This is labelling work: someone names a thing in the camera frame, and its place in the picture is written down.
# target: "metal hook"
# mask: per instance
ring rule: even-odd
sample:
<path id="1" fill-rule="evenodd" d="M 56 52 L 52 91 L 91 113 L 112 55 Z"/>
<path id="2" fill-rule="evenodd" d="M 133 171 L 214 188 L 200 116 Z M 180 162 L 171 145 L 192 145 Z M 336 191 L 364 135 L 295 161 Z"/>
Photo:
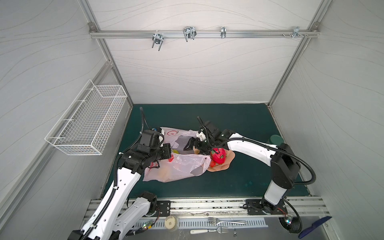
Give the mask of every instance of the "metal hook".
<path id="1" fill-rule="evenodd" d="M 290 34 L 291 38 L 295 38 L 297 36 L 305 37 L 304 35 L 299 33 L 299 30 L 300 30 L 299 27 L 295 27 L 295 29 L 293 30 L 293 33 Z"/>
<path id="2" fill-rule="evenodd" d="M 196 36 L 196 28 L 193 26 L 188 26 L 185 29 L 183 29 L 183 33 L 186 41 L 188 41 L 188 36 L 190 36 L 190 38 L 194 40 Z"/>
<path id="3" fill-rule="evenodd" d="M 160 51 L 160 48 L 161 48 L 161 45 L 163 44 L 163 41 L 164 41 L 164 38 L 161 34 L 158 34 L 158 33 L 155 33 L 153 36 L 152 36 L 152 40 L 153 40 L 153 43 L 152 43 L 152 48 L 153 46 L 156 44 L 160 44 L 159 45 L 159 50 Z"/>
<path id="4" fill-rule="evenodd" d="M 221 27 L 221 38 L 225 38 L 227 36 L 227 28 L 222 26 Z"/>

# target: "white wall panel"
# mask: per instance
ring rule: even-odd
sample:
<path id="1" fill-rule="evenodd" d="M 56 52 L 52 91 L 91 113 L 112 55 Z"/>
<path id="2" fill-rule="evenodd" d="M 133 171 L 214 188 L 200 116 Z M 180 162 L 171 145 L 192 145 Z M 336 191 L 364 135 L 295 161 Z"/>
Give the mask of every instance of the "white wall panel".
<path id="1" fill-rule="evenodd" d="M 321 0 L 90 0 L 101 30 L 307 28 Z"/>
<path id="2" fill-rule="evenodd" d="M 268 102 L 298 40 L 107 40 L 134 103 Z"/>
<path id="3" fill-rule="evenodd" d="M 272 106 L 341 239 L 383 239 L 384 1 L 335 0 Z"/>
<path id="4" fill-rule="evenodd" d="M 117 84 L 112 71 L 101 82 L 106 84 Z M 104 189 L 128 110 L 126 102 L 101 156 L 68 156 L 55 151 L 0 234 L 1 240 L 66 240 L 72 230 L 80 228 L 90 200 L 97 199 Z"/>
<path id="5" fill-rule="evenodd" d="M 106 59 L 76 0 L 0 2 L 0 203 Z"/>

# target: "plastic bag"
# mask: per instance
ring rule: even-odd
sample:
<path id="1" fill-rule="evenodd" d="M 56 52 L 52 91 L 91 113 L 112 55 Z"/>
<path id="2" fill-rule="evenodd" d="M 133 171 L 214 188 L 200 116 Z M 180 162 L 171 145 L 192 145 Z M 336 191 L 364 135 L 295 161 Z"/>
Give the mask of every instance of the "plastic bag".
<path id="1" fill-rule="evenodd" d="M 144 182 L 157 180 L 160 182 L 171 182 L 188 177 L 200 176 L 209 167 L 210 156 L 200 154 L 181 155 L 172 153 L 170 159 L 160 161 L 159 168 L 146 168 L 144 171 Z"/>
<path id="2" fill-rule="evenodd" d="M 165 132 L 164 143 L 170 143 L 172 150 L 176 150 L 178 154 L 194 154 L 193 150 L 184 151 L 184 147 L 191 137 L 196 137 L 196 134 L 199 133 L 198 131 L 187 131 L 170 127 L 161 127 L 161 129 Z"/>

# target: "wire basket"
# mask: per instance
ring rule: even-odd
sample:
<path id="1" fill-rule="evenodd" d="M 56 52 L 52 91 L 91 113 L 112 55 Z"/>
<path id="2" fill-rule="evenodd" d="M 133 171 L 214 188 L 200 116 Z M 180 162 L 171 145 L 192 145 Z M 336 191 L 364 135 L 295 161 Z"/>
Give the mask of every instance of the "wire basket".
<path id="1" fill-rule="evenodd" d="M 127 98 L 121 85 L 91 86 L 83 88 L 77 99 L 81 94 L 84 99 L 73 101 L 45 137 L 67 155 L 101 155 Z"/>

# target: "red fruit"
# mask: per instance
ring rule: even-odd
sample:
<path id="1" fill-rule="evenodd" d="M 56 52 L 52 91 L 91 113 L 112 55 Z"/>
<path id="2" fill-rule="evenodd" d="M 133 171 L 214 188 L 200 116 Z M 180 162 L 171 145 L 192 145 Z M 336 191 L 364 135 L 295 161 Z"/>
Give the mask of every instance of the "red fruit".
<path id="1" fill-rule="evenodd" d="M 211 160 L 211 164 L 209 165 L 209 167 L 214 167 L 214 166 L 216 166 L 216 162 Z"/>
<path id="2" fill-rule="evenodd" d="M 223 164 L 225 162 L 226 157 L 225 149 L 224 148 L 214 148 L 211 151 L 211 158 L 213 161 L 217 162 L 218 164 Z"/>
<path id="3" fill-rule="evenodd" d="M 170 158 L 168 159 L 169 162 L 173 161 L 173 154 L 171 154 Z"/>

